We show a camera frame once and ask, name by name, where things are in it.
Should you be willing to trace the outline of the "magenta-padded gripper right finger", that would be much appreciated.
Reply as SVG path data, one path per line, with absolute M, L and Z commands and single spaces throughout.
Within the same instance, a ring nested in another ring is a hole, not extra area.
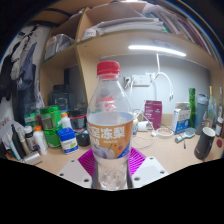
M 127 187 L 140 188 L 168 175 L 154 156 L 146 157 L 135 148 L 128 160 Z

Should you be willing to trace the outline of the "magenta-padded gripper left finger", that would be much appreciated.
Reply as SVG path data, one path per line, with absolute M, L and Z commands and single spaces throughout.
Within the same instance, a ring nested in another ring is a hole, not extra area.
M 59 171 L 58 176 L 83 188 L 97 189 L 97 162 L 92 150 L 88 150 L 77 160 L 71 159 Z

